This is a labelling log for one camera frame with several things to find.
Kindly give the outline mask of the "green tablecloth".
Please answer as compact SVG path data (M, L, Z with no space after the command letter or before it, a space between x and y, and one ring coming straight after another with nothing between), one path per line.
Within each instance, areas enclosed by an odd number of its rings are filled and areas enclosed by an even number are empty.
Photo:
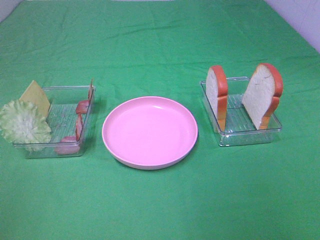
M281 73L282 124L269 144L218 146L200 81L259 63ZM320 56L262 0L24 1L0 25L0 102L42 86L96 85L80 157L26 159L0 142L3 240L317 240ZM185 105L192 152L156 171L116 161L102 125L140 96Z

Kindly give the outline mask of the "pink round plate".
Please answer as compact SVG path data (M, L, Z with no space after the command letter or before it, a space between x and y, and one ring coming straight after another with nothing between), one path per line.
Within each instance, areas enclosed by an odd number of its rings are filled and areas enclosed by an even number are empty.
M120 163L158 170L189 154L198 138L198 125L182 104L165 97L143 96L113 109L104 120L101 135Z

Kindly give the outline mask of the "clear left plastic tray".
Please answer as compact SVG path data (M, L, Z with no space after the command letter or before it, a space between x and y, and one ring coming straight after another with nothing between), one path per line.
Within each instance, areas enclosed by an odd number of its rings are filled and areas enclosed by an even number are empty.
M34 158L59 158L79 157L84 154L88 143L92 140L94 132L94 108L96 87L93 85L93 95L86 114L82 116L82 133L80 136L80 150L74 154L57 154L55 147L60 146L60 141L66 136L74 136L76 128L76 107L78 102L88 98L89 85L83 86L50 86L43 88L50 102L46 122L51 128L51 141L49 143L17 144L12 145L22 152L28 159Z

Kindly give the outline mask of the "green lettuce leaf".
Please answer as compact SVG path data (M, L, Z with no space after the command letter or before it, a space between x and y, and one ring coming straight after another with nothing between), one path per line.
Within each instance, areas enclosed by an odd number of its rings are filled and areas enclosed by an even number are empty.
M13 144L44 144L52 139L52 130L38 107L19 99L0 110L0 133Z

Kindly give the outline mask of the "clear right plastic tray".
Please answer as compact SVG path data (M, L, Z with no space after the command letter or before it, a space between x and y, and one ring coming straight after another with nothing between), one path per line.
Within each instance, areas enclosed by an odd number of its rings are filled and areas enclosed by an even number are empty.
M206 81L200 82L203 94L202 101L208 118L210 119L213 135L221 147L268 144L280 139L282 125L275 114L272 114L267 129L257 130L252 123L242 97L250 81L248 76L228 77L228 96L225 129L219 127L206 94Z

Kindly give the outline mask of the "bacon strip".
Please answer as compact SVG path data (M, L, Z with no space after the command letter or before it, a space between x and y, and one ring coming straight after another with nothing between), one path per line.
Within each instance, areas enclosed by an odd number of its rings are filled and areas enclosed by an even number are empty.
M55 147L59 155L75 154L80 150L80 138L83 130L82 115L79 113L75 122L75 135L65 136L60 140L60 145Z
M76 114L86 114L88 112L88 108L92 99L93 92L94 92L93 79L91 79L89 88L88 88L87 99L78 102L77 107L75 109Z

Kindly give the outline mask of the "yellow cheese slice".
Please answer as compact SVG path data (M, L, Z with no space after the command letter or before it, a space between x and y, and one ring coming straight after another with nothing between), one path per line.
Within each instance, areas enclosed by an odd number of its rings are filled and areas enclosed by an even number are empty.
M51 104L46 93L35 80L29 84L19 99L34 104L43 117L48 117Z

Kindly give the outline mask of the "toast slice with red crust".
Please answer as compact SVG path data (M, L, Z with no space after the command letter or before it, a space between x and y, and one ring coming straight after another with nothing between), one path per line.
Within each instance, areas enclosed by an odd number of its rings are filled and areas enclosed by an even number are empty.
M228 83L221 65L213 65L209 68L205 93L219 128L224 131L227 119Z

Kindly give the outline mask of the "clear plastic tray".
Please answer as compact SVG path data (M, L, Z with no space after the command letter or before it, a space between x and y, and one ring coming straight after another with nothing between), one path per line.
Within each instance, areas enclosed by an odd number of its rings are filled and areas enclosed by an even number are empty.
M86 114L82 116L82 133L80 136L80 150L74 154L57 154L55 147L60 146L60 141L66 136L74 136L76 128L76 107L78 102L88 98L89 85L83 86L50 86L43 88L50 102L46 122L51 128L51 141L49 143L17 144L12 145L22 152L28 159L34 158L59 158L79 157L84 154L88 143L92 140L94 132L94 108L96 87L93 85L93 95Z
M228 77L228 96L225 129L219 127L206 94L206 81L200 82L203 94L202 101L208 118L210 119L213 135L221 147L268 144L280 139L282 125L275 114L272 114L267 129L257 130L252 123L242 97L250 81L248 76Z

